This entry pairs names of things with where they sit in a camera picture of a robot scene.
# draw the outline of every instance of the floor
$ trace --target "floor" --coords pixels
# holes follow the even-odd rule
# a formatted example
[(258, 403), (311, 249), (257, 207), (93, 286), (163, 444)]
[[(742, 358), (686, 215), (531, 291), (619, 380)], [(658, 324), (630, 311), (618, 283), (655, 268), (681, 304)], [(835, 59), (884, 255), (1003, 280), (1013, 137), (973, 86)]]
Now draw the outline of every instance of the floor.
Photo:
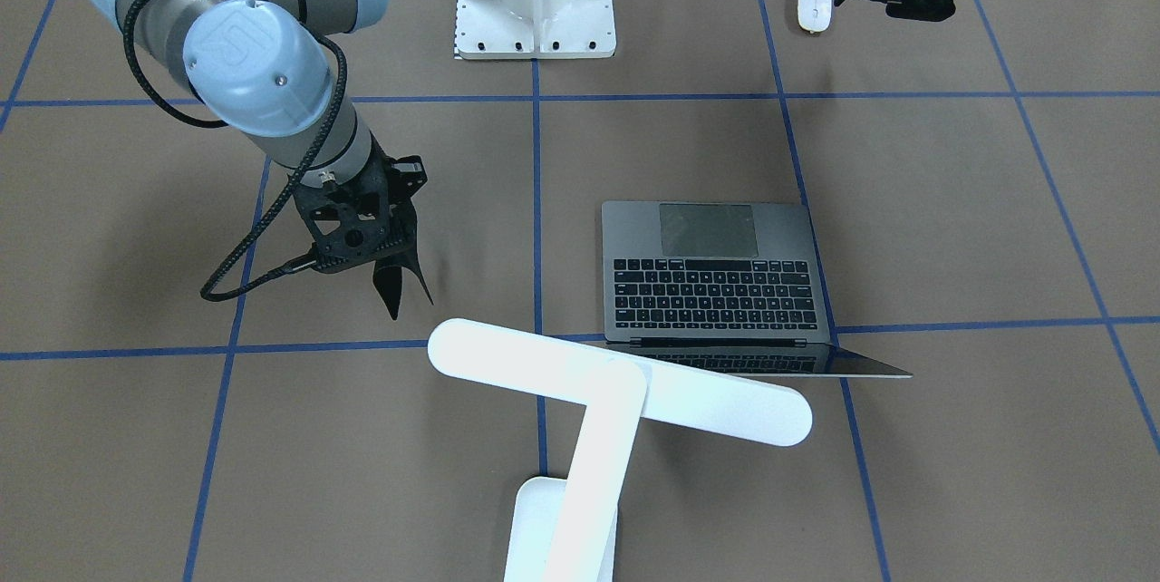
[[(600, 341), (600, 202), (681, 198), (805, 203), (842, 345), (915, 377), (786, 380), (791, 449), (643, 424), (618, 581), (1155, 580), (1160, 5), (792, 1), (615, 0), (599, 61), (456, 61), (452, 0), (340, 36), (430, 172), (435, 305), (391, 322), (368, 269), (201, 301), (283, 174), (145, 102), (86, 0), (0, 0), (0, 579), (500, 579), (581, 410), (425, 339)], [(306, 243), (284, 216), (246, 276)]]

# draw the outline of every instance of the white mouse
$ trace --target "white mouse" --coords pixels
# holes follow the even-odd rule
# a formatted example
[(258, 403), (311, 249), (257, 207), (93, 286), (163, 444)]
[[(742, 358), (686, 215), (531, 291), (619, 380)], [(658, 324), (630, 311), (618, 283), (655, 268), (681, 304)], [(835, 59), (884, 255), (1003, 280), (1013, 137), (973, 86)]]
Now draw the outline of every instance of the white mouse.
[(798, 24), (811, 34), (825, 31), (833, 9), (834, 0), (798, 0)]

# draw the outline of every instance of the keyboard key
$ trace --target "keyboard key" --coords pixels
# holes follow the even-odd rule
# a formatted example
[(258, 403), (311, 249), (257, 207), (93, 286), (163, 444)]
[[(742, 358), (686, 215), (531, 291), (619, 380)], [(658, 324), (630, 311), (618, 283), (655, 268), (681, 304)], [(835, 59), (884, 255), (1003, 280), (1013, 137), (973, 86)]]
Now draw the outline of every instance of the keyboard key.
[(701, 272), (748, 272), (753, 269), (748, 260), (686, 260), (684, 268)]

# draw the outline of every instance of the laptop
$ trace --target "laptop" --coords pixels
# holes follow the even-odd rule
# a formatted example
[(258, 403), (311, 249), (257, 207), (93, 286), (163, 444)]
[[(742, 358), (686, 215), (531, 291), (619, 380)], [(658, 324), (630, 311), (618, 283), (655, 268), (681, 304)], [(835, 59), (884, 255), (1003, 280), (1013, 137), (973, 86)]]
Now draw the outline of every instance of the laptop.
[(804, 206), (604, 202), (601, 226), (614, 350), (749, 378), (912, 376), (833, 345)]

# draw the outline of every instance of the laptop hinge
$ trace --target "laptop hinge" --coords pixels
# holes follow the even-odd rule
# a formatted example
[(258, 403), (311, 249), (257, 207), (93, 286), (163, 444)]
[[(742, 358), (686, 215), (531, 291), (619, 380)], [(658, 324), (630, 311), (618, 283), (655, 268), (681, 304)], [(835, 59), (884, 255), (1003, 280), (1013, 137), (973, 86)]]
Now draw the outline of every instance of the laptop hinge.
[(633, 337), (633, 347), (805, 347), (804, 339)]

